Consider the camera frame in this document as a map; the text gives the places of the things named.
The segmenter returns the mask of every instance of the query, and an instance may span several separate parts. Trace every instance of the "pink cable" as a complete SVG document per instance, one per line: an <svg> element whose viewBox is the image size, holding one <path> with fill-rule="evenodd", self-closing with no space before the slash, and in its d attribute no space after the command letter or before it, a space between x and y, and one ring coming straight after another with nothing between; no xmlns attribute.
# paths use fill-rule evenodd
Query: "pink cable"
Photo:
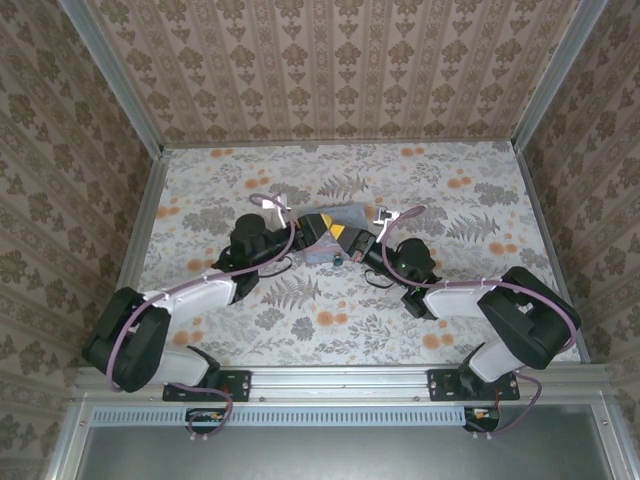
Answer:
<svg viewBox="0 0 640 480"><path fill-rule="evenodd" d="M213 393L214 395L219 395L220 397L223 397L227 401L227 413L222 418L218 426L215 427L211 432L206 434L207 436L213 437L214 435L217 435L218 433L220 433L220 430L222 430L224 426L227 424L227 422L231 419L231 414L233 413L233 400L231 399L231 395L229 395L227 392L223 392L222 390L218 390L216 388L190 387L189 385L185 385L183 383L172 383L171 385L181 390L185 390L187 392ZM202 411L202 412L194 412L193 414L191 414L191 416L189 417L189 421L187 423L187 430L191 435L204 436L202 434L199 434L193 431L193 421L198 417L207 415L208 413L209 412Z"/></svg>
<svg viewBox="0 0 640 480"><path fill-rule="evenodd" d="M274 262L277 262L278 260L280 260L282 257L284 257L287 252L289 251L289 249L291 248L291 245L293 245L293 241L295 239L295 219L293 218L293 215L291 215L291 213L287 210L287 207L285 207L282 203L280 203L278 200L276 200L273 197L270 197L268 195L264 195L262 193L252 193L251 195L249 195L249 201L251 203L253 203L254 205L259 205L256 201L256 199L263 199L263 200L269 200L271 202L273 202L274 205L276 205L277 207L279 207L280 209L282 209L282 211L284 212L284 214L287 217L287 220L289 221L289 227L290 227L290 232L289 232L289 239L287 240L287 245L282 249L282 251L280 253L278 253L278 255L276 255L275 257L271 258L270 260L267 260L266 262L261 263L260 265L255 265L253 267L248 267L248 268L243 268L242 270L236 270L235 272L222 272L222 273L215 273L213 275L203 275L200 276L198 278L195 278L193 280L189 280L185 283L182 283L180 285L176 285L175 287L169 288L167 289L165 292L159 293L158 295L150 298L149 300L146 300L142 305L140 305L138 308L135 309L135 311L131 314L131 316L127 319L127 321L124 323L124 325L122 326L122 329L120 330L120 333L118 334L118 337L116 338L116 341L113 344L113 349L111 350L111 355L109 355L109 361L107 363L107 385L109 386L109 388L114 391L114 392L121 392L122 389L120 387L118 387L114 382L113 382L113 369L115 367L116 364L116 358L118 357L118 353L120 352L120 348L122 348L122 343L124 342L125 337L127 336L127 333L129 333L129 329L135 325L136 320L138 319L138 317L142 314L142 312L144 312L148 307L150 307L153 303L162 300L163 298L170 298L172 295L175 295L178 292L181 292L187 288L196 286L196 285L200 285L202 283L209 283L212 282L214 280L221 280L223 278L229 278L229 277L235 277L237 275L244 275L245 273L251 273L251 272L255 272L256 270L260 270L261 268L266 267L267 265L271 265Z"/></svg>
<svg viewBox="0 0 640 480"><path fill-rule="evenodd" d="M514 374L515 374L516 377L518 377L518 378L520 378L522 380L525 380L525 381L531 382L531 383L535 383L536 386L537 386L536 393L533 395L533 397L531 397L531 401L529 402L527 407L524 409L524 412L522 412L518 416L518 418L516 418L509 425L506 425L506 426L504 426L502 428L499 428L498 430L494 430L493 432L487 432L482 427L480 427L479 425L476 425L473 422L467 421L467 423L469 425L471 425L475 429L479 430L481 433L486 434L487 437L488 436L493 436L493 435L502 435L503 433L507 433L509 430L514 428L516 425L518 425L522 420L524 420L524 417L526 417L529 414L529 412L531 411L533 406L536 404L536 402L540 398L540 395L542 395L542 383L540 383L540 380L538 380L537 378L530 377L528 375L523 375L522 373L519 373L519 372L514 372Z"/></svg>
<svg viewBox="0 0 640 480"><path fill-rule="evenodd" d="M499 280L481 280L481 281L473 280L473 281L466 281L466 282L446 282L446 283L431 283L431 284L418 283L418 282L408 280L404 278L402 275L400 275L398 272L396 272L395 269L391 266L391 263L389 262L389 258L387 257L387 239L389 238L389 234L391 233L391 230L393 230L396 227L398 222L405 220L407 218L412 218L417 215L420 215L425 210L426 210L425 207L417 206L417 207L410 208L406 212L401 213L397 219L395 219L393 222L389 224L389 226L387 227L387 231L382 236L382 239L381 239L382 261L384 262L385 267L387 267L389 272L394 277L396 277L398 280L400 280L401 282L407 285L413 285L415 287L427 288L427 289L495 286L495 287L508 288L509 290L513 290L516 293L524 293L525 295L531 298L535 298L539 302L544 303L549 308L553 309L560 316L560 318L562 318L562 320L564 320L564 322L566 323L567 328L569 329L570 337L567 343L564 344L560 352L564 352L570 349L571 347L573 347L573 345L576 343L577 331L576 331L576 326L571 321L571 318L569 318L569 315L567 315L567 313L562 308L560 308L555 302L549 300L547 297L540 295L538 292L535 292L529 288L521 287L519 285L515 285L512 283L501 282Z"/></svg>

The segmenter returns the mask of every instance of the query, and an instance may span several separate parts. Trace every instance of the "yellow and black object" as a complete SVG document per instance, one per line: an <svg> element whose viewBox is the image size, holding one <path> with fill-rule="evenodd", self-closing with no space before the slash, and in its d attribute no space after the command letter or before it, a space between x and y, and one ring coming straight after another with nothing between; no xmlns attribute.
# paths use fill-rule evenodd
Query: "yellow and black object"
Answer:
<svg viewBox="0 0 640 480"><path fill-rule="evenodd" d="M332 224L329 228L340 248L356 263L364 263L378 275L407 288L402 303L411 315L416 318L435 319L424 303L426 289L408 285L396 278L384 264L382 245L376 236L359 228ZM386 247L387 259L396 273L406 280L417 283L436 283L440 277L433 273L436 262L431 258L429 248L419 238L409 238L394 251Z"/></svg>

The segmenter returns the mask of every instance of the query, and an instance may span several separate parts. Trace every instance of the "aluminum frame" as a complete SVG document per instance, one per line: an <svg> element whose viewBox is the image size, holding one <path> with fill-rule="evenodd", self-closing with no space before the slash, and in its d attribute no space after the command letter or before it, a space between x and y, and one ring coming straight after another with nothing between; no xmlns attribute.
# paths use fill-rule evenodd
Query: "aluminum frame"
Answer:
<svg viewBox="0 0 640 480"><path fill-rule="evenodd" d="M513 132L516 150L524 150L531 140L606 5L607 0L586 0L578 5Z"/></svg>
<svg viewBox="0 0 640 480"><path fill-rule="evenodd" d="M118 103L129 117L149 155L154 160L160 158L162 134L145 109L144 102L136 94L122 62L111 49L89 5L85 0L60 0L60 4L100 68Z"/></svg>
<svg viewBox="0 0 640 480"><path fill-rule="evenodd" d="M249 402L236 404L252 408L290 407L407 407L468 406L469 402L431 402L426 372L455 365L362 366L362 367L245 367L251 370ZM550 365L535 372L543 383L540 405L590 405L609 467L616 480L637 478L634 456L625 450L624 429L616 419L615 391L604 365L578 363ZM521 399L511 405L526 405L535 386L520 383ZM492 402L473 402L490 405ZM210 402L162 402L161 387L147 387L131 394L112 392L105 377L93 368L80 370L75 381L71 407L51 463L50 480L75 478L85 450L94 408L139 407L141 410L167 405L210 407Z"/></svg>

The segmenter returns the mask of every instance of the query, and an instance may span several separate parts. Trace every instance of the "wire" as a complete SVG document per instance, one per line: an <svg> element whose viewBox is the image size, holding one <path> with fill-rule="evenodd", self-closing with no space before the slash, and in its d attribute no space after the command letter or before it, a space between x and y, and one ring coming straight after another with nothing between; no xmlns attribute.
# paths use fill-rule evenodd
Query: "wire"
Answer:
<svg viewBox="0 0 640 480"><path fill-rule="evenodd" d="M389 285L380 285L379 283L376 282L372 282L371 280L369 280L369 277L367 277L367 273L369 272L373 272L375 273L377 276L382 276L379 275L378 273L376 273L375 270L373 270L372 268L367 268L364 271L364 281L367 282L369 285L371 285L372 287L376 287L376 288L381 288L383 290L388 290L389 288L393 287L395 285L395 283L391 282Z"/></svg>
<svg viewBox="0 0 640 480"><path fill-rule="evenodd" d="M528 375L523 375L520 372L513 372L513 373L515 374L516 377L518 377L518 378L520 378L522 380L525 380L525 381L531 382L531 383L535 383L536 387L537 387L536 388L536 393L533 395L533 397L531 397L531 401L529 402L527 407L524 409L524 411L518 416L518 418L516 418L509 425L506 425L506 426L504 426L502 428L494 430L493 432L487 432L487 431L485 431L484 428L480 427L476 423L473 423L473 422L470 422L470 421L467 420L467 424L471 425L473 428L478 430L480 433L484 433L487 437L491 437L493 435L502 435L503 433L507 433L509 430L514 428L520 422L522 422L522 420L524 420L524 418L529 414L529 412L531 411L533 406L536 404L536 402L540 398L540 395L542 395L542 383L540 383L540 380L538 380L537 378L530 377Z"/></svg>
<svg viewBox="0 0 640 480"><path fill-rule="evenodd" d="M118 353L120 352L120 348L122 348L122 343L124 342L124 339L127 336L127 333L129 333L129 329L135 324L136 320L138 320L138 317L140 317L142 312L144 312L152 304L154 304L155 302L157 302L159 300L162 300L162 299L169 299L169 298L171 298L171 296L173 296L176 293L179 293L179 292L181 292L183 290L186 290L187 288L195 287L195 286L198 286L198 285L201 285L201 284L210 283L210 282L213 282L213 281L216 281L216 280L222 280L222 279L225 279L225 278L235 277L237 275L244 275L245 273L255 272L257 270L260 270L261 268L266 267L267 265L271 265L272 263L277 262L278 260L280 260L282 257L284 257L287 254L287 252L289 251L289 249L293 245L293 241L294 241L295 235L296 235L296 232L295 232L295 219L293 218L293 215L287 210L287 207L285 207L282 203L280 203L274 197L270 197L270 196L264 195L262 193L252 193L251 195L249 195L249 201L251 203L253 203L254 205L259 205L259 203L257 203L256 199L269 200L269 201L273 202L273 204L276 205L278 208L282 209L282 211L284 212L285 216L287 217L287 220L289 221L289 229L291 230L289 232L289 239L287 240L287 244L285 245L285 247L275 257L273 257L273 258L261 263L260 265L255 265L253 267L243 268L243 269L237 270L235 272L221 272L221 273L215 273L213 275L201 275L198 278L195 278L193 280L189 280L189 281L187 281L185 283L182 283L180 285L176 285L175 287L169 288L166 291L161 292L158 295L155 295L154 297L151 297L150 299L148 299L144 303L142 303L138 308L136 308L133 311L131 316L127 319L127 321L122 326L122 329L120 330L120 333L118 334L118 337L116 338L116 341L113 344L113 349L111 350L111 354L109 355L109 361L107 363L106 376L107 376L107 385L109 386L109 388L112 391L114 391L114 392L121 392L122 391L122 389L120 387L118 387L113 382L113 370L114 370L114 367L115 367L115 364L116 364L116 358L118 357Z"/></svg>
<svg viewBox="0 0 640 480"><path fill-rule="evenodd" d="M477 286L494 286L494 287L503 287L503 288L508 288L509 290L513 290L516 293L523 293L531 298L534 298L536 300L538 300L541 303L544 303L546 306L548 306L549 308L551 308L552 310L554 310L559 316L560 318L562 318L562 320L565 322L565 324L567 325L567 328L569 329L569 340L567 340L567 342L564 344L564 346L560 349L560 352L564 352L566 350L569 350L571 347L573 347L573 345L575 345L576 343L576 338L577 338L577 331L576 331L576 326L573 324L573 322L571 321L571 318L569 318L569 315L567 315L567 313L560 308L559 305L557 305L555 302L553 302L552 300L548 299L547 297L540 295L538 292L531 290L529 288L526 287L521 287L520 285L515 285L512 283L507 283L507 282L502 282L502 281L498 281L498 280L474 280L474 281L466 281L466 282L445 282L445 283L418 283L418 282L414 282L412 280L409 280L405 277L403 277L402 275L400 275L398 272L396 272L396 270L391 266L391 263L389 262L389 258L387 256L387 239L389 238L389 234L391 233L391 231L398 225L399 222L401 222L402 220L405 220L407 218L413 218L417 215L420 215L421 213L423 213L425 211L425 207L423 206L417 206L417 207L413 207L410 208L409 210L401 213L398 218L396 218L393 222L391 222L389 224L389 226L387 227L387 231L385 232L385 234L382 236L381 239L381 244L382 244L382 261L385 265L385 267L387 267L387 269L389 270L389 273L391 273L394 277L396 277L398 280L400 280L401 282L403 282L406 285L413 285L415 287L420 287L420 288L425 288L425 289L432 289L432 288L466 288L466 287L477 287Z"/></svg>
<svg viewBox="0 0 640 480"><path fill-rule="evenodd" d="M278 270L277 272L274 272L274 273L268 273L266 275L258 275L258 278L273 278L273 277L277 277L278 275L282 275L284 272L289 270L293 266L293 259L291 257L289 257L289 256L286 256L284 258L289 260L289 265L284 267L282 270Z"/></svg>
<svg viewBox="0 0 640 480"><path fill-rule="evenodd" d="M214 435L217 435L218 433L220 433L220 430L222 430L224 428L224 426L227 424L227 422L231 418L231 414L233 413L233 400L231 399L231 395L229 395L227 392L223 392L222 390L218 390L216 388L190 387L189 385L184 385L182 383L172 383L171 385L173 385L176 388L180 388L182 390L185 390L187 392L212 393L214 395L218 395L220 397L223 397L227 401L227 413L222 418L222 420L220 421L218 426L216 426L212 431L210 431L206 435L209 436L209 437L213 437ZM201 437L204 437L204 435L196 433L193 430L193 421L198 417L203 417L205 415L210 415L210 414L211 414L211 412L206 412L206 411L202 411L202 410L199 411L199 412L194 412L193 414L191 414L191 416L189 417L189 422L187 423L187 430L191 434L191 438L195 438L198 435L201 436Z"/></svg>
<svg viewBox="0 0 640 480"><path fill-rule="evenodd" d="M230 249L231 249L231 245L227 245L226 247L224 247L222 249L222 251L220 252L220 255L218 255L218 258L224 257Z"/></svg>
<svg viewBox="0 0 640 480"><path fill-rule="evenodd" d="M493 408L498 410L498 412L500 411L500 391L498 390L498 387L495 388L496 391L496 403L493 404Z"/></svg>

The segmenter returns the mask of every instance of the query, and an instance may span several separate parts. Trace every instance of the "vent grille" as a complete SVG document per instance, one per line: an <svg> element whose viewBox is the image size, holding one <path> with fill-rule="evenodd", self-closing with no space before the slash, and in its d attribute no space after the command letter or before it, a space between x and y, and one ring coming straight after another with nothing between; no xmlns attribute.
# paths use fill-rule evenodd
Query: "vent grille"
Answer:
<svg viewBox="0 0 640 480"><path fill-rule="evenodd" d="M185 426L185 407L99 407L92 427ZM230 426L435 426L464 425L463 407L236 407ZM198 425L211 423L194 422Z"/></svg>

